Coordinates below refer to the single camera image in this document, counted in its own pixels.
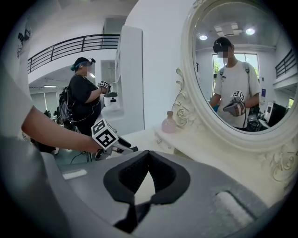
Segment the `white cabinet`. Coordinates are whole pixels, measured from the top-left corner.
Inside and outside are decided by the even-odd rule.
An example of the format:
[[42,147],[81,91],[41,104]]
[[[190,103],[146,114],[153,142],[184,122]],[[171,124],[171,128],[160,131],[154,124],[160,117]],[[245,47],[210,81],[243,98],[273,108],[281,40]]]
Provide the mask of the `white cabinet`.
[[142,77],[142,30],[123,26],[115,56],[115,83],[113,91],[118,93],[120,110],[102,115],[117,129],[119,135],[144,129],[143,77]]

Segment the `hand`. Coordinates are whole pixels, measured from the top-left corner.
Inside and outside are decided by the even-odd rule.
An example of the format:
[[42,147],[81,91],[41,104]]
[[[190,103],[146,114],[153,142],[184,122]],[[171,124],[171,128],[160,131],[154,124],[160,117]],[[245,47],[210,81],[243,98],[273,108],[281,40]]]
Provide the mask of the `hand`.
[[102,94],[106,94],[108,92],[108,89],[106,87],[101,87]]
[[232,113],[232,112],[229,112],[229,113],[231,115],[233,115],[234,117],[242,116],[243,114],[245,114],[245,105],[244,105],[244,103],[235,104],[234,113]]

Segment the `backpack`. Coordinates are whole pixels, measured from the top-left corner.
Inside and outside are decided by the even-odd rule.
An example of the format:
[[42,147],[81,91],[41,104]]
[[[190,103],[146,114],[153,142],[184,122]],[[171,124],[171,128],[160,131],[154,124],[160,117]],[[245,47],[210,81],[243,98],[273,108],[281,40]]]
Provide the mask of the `backpack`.
[[[251,86],[250,86],[250,64],[247,63],[247,62],[242,62],[243,64],[243,68],[245,69],[247,75],[248,75],[248,90],[250,92],[250,97],[251,97]],[[222,76],[224,74],[224,68],[221,68],[220,71],[219,71],[219,74],[220,74],[220,80],[222,80]]]
[[63,88],[62,93],[59,95],[59,111],[63,124],[71,124],[72,118],[72,105],[70,105],[70,96],[68,87]]

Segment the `railing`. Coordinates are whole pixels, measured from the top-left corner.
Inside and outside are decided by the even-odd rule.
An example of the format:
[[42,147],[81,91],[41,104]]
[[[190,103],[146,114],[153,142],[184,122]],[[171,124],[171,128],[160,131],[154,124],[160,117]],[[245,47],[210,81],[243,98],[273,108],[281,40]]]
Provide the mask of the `railing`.
[[276,65],[276,78],[280,77],[284,73],[287,73],[291,68],[297,64],[295,54],[292,50]]
[[28,73],[61,57],[90,50],[117,49],[120,35],[97,34],[72,38],[44,49],[28,59]]

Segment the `man in white t-shirt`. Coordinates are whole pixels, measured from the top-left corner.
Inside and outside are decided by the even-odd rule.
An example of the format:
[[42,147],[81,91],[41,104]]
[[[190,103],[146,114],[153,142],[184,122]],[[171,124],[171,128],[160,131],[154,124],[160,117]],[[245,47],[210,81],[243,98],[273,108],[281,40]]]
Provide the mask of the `man in white t-shirt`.
[[[260,85],[257,74],[252,65],[241,62],[234,55],[234,45],[225,38],[220,37],[214,42],[213,49],[219,57],[223,58],[226,64],[217,74],[217,82],[214,89],[214,95],[211,99],[211,107],[215,107],[221,99],[217,114],[229,125],[246,131],[247,117],[251,107],[259,104]],[[245,109],[241,106],[236,107],[236,115],[230,112],[224,112],[231,101],[231,95],[235,91],[241,91],[244,94]]]
[[17,63],[19,73],[15,78],[8,73],[3,63],[5,58],[0,59],[0,137],[21,138],[22,129],[48,146],[91,153],[102,149],[92,137],[59,126],[33,106],[27,76],[29,45],[24,43]]

